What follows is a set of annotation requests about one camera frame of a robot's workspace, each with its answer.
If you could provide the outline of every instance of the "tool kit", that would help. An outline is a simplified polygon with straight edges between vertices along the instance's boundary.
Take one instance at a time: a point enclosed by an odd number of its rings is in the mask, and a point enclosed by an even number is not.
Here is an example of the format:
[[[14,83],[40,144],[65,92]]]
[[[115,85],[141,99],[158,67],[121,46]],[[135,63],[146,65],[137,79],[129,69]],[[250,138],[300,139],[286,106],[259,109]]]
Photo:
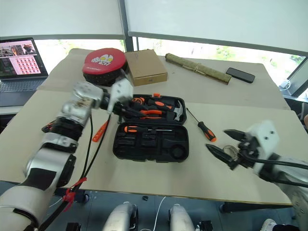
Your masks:
[[[144,116],[119,119],[113,145],[113,152],[118,158],[182,162],[188,157],[183,99],[159,94],[134,95],[129,104]]]

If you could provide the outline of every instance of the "laptop keyboard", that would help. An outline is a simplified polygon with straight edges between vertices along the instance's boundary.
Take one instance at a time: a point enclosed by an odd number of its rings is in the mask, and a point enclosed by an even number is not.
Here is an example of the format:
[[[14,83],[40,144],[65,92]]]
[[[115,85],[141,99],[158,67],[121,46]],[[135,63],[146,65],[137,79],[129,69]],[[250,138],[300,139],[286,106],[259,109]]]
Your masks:
[[[44,79],[12,82],[3,81],[0,84],[0,93],[33,91],[36,90],[43,82]]]

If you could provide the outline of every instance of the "floor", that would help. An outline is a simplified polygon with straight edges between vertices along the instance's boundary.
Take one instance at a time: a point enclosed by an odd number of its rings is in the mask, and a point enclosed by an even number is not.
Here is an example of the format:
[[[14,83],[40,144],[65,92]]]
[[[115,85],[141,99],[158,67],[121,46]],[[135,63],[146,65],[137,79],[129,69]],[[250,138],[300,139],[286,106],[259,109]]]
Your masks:
[[[13,185],[0,181],[0,194]],[[153,230],[156,212],[162,196],[148,196],[148,200],[142,199],[144,195],[95,192],[87,191],[90,200],[86,204],[74,203],[72,207],[63,212],[52,223],[47,231],[65,231],[68,222],[79,222],[83,231],[101,231],[111,211],[125,201],[130,201],[138,206],[139,227],[141,229]],[[60,197],[54,196],[51,205],[59,200]],[[168,210],[174,205],[180,204],[192,218],[194,224],[201,220],[211,220],[214,231],[259,231],[265,219],[271,218],[280,224],[293,224],[294,211],[292,208],[283,209],[262,209],[245,212],[235,212],[222,214],[218,208],[222,202],[209,200],[196,200],[167,197],[160,208],[157,218],[156,231],[168,231],[167,221]],[[52,206],[47,216],[49,216],[58,204]]]

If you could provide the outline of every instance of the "laptop screen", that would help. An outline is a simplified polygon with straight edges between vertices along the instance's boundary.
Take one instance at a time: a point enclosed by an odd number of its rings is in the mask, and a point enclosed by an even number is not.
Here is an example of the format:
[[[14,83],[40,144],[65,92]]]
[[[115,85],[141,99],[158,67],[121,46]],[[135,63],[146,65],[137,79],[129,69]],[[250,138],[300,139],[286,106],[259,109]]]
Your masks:
[[[32,38],[0,41],[0,80],[47,77]]]

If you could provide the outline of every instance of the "orange screwdriver handle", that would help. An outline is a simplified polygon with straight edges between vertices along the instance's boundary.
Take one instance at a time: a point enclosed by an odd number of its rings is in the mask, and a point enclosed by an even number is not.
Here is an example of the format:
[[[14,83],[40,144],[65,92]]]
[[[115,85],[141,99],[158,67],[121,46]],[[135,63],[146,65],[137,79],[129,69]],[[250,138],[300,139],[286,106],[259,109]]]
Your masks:
[[[125,126],[124,131],[126,133],[137,133],[137,132],[148,131],[148,128],[142,128],[142,127],[138,127],[138,126]]]
[[[207,137],[207,139],[211,142],[215,142],[217,140],[216,136],[214,135],[214,133],[207,127],[204,125],[204,123],[202,121],[200,121],[198,123],[198,127],[201,128],[201,130],[203,131],[205,137]]]
[[[101,126],[101,128],[97,131],[95,136],[92,138],[93,142],[97,142],[100,139],[100,137],[102,137],[102,135],[105,133],[106,126],[107,126],[107,121]]]

